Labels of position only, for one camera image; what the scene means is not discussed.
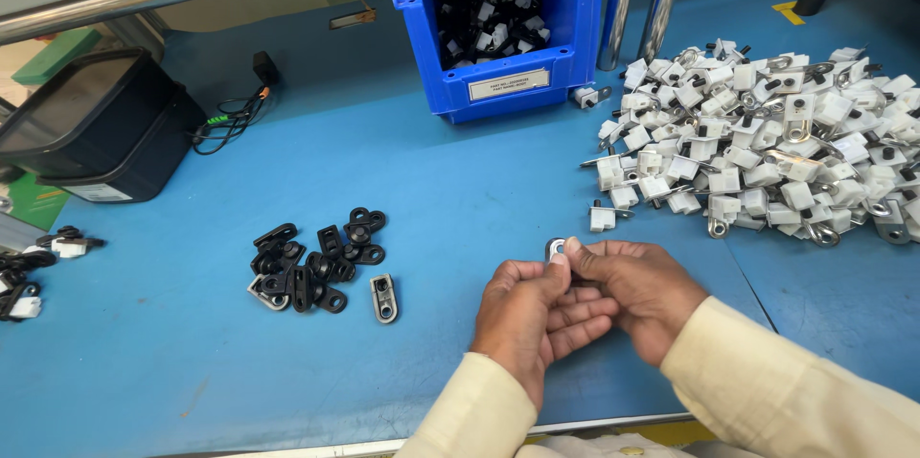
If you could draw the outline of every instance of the wire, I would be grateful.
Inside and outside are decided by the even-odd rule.
[[[217,111],[223,114],[223,118],[220,116],[210,118],[194,132],[190,131],[189,135],[192,137],[191,148],[202,156],[213,154],[222,149],[228,141],[242,135],[246,131],[246,128],[255,122],[256,116],[259,115],[262,104],[265,103],[265,99],[268,96],[268,87],[259,86],[259,89],[249,97],[227,99],[219,102],[217,104]],[[230,103],[243,103],[243,105],[235,110],[224,109],[224,106]],[[225,135],[212,137],[210,136],[212,129],[226,129],[227,131]],[[211,150],[202,151],[198,146],[200,146],[204,140],[220,140],[220,143]]]

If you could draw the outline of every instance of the pile of black parts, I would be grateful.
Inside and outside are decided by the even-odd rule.
[[[273,311],[283,311],[293,303],[298,312],[308,311],[311,305],[334,314],[342,312],[348,297],[329,284],[354,278],[355,264],[384,261],[384,249],[372,243],[372,234],[385,224],[383,212],[359,206],[351,210],[343,227],[347,240],[341,239],[338,226],[323,228],[316,232],[320,251],[310,252],[305,264],[298,264],[306,247],[293,240],[297,228],[284,223],[252,241],[259,253],[249,264],[256,279],[248,291]]]
[[[457,69],[546,48],[543,0],[434,0],[441,68]]]

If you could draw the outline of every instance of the blue workbench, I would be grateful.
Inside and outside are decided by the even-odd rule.
[[[769,8],[783,1],[681,1],[663,52],[717,35],[756,56],[872,41],[869,54],[892,74],[920,74],[913,4],[893,0],[902,9],[877,24],[861,15],[879,0],[829,1],[793,26]],[[355,6],[168,37],[164,68],[206,108],[255,90],[260,50],[285,82],[259,123],[213,156],[190,154],[155,199],[67,204],[59,224],[109,243],[36,272],[40,317],[0,326],[0,377],[12,384],[0,393],[5,452],[141,457],[406,437],[468,346],[500,261],[540,260],[551,237],[601,239],[587,209],[602,195],[578,163],[594,157],[616,99],[449,125],[427,113],[401,17],[388,0],[370,2],[377,22],[339,31],[328,18]],[[743,13],[708,13],[726,3]],[[644,5],[625,54],[636,51]],[[618,86],[615,73],[599,72],[599,84]],[[389,217],[374,234],[387,255],[340,287],[344,311],[274,312],[247,294],[255,237],[290,221],[313,251],[316,230],[340,226],[355,206]],[[604,237],[662,244],[759,323],[769,326],[763,302],[780,333],[920,398],[910,383],[916,247],[893,248],[868,227],[851,235],[830,251],[744,229],[713,240],[699,216],[640,206]],[[384,272],[397,283],[390,325],[374,319],[367,282]],[[538,423],[682,411],[614,331],[550,367]]]

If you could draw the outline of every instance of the green block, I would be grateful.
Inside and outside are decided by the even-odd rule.
[[[19,84],[41,85],[48,82],[57,70],[93,49],[102,39],[96,29],[76,29],[58,34],[54,41],[41,49],[28,63],[13,74]]]

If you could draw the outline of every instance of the shirt cuff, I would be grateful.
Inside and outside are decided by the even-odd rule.
[[[508,370],[468,352],[398,455],[512,456],[536,415],[530,397]]]
[[[748,446],[817,361],[710,296],[677,335],[661,373],[708,429],[728,443]]]

